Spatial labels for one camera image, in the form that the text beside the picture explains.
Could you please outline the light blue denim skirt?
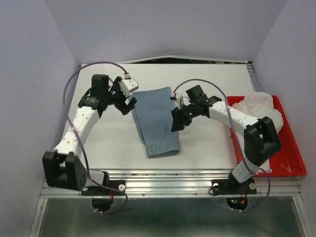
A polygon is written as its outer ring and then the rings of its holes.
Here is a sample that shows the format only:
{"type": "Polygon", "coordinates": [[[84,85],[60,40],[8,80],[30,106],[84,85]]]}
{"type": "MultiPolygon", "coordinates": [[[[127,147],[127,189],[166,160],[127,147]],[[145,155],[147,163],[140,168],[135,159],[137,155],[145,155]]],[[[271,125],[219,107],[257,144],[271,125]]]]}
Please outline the light blue denim skirt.
{"type": "Polygon", "coordinates": [[[174,156],[180,152],[178,132],[172,132],[171,88],[134,92],[137,100],[132,116],[148,158],[174,156]]]}

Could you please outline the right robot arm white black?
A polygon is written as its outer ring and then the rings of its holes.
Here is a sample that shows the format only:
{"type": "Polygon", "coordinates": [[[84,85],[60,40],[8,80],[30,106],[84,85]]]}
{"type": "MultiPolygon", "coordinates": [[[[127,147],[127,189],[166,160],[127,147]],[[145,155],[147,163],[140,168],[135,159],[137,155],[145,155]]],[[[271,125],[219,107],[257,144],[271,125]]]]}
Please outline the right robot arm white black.
{"type": "Polygon", "coordinates": [[[271,118],[256,118],[228,105],[228,100],[217,96],[208,97],[200,85],[186,91],[189,104],[184,104],[181,94],[173,91],[170,99],[176,102],[172,110],[173,132],[184,130],[198,116],[219,121],[244,139],[242,161],[227,179],[215,181],[214,195],[234,194],[249,187],[250,180],[260,166],[281,150],[281,142],[271,118]]]}

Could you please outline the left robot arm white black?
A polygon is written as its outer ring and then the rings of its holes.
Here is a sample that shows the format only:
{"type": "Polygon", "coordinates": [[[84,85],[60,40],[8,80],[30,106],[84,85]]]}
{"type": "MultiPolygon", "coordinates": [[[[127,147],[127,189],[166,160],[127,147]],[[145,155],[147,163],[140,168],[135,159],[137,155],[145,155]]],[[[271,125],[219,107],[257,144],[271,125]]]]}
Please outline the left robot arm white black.
{"type": "Polygon", "coordinates": [[[48,186],[75,191],[85,187],[90,175],[80,156],[92,128],[111,105],[123,115],[133,110],[137,100],[130,95],[138,88],[138,82],[129,75],[115,80],[108,75],[92,76],[91,88],[80,99],[69,129],[53,151],[42,157],[48,186]]]}

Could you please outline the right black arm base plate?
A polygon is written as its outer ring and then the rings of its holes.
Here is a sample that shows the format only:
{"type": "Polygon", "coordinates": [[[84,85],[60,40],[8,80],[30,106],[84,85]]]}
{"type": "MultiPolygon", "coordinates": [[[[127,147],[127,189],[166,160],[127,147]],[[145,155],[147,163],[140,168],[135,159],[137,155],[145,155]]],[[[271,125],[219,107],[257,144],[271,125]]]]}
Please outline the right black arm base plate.
{"type": "Polygon", "coordinates": [[[253,179],[249,179],[244,183],[233,181],[230,179],[214,179],[209,188],[212,196],[219,195],[254,195],[257,194],[256,185],[253,179]]]}

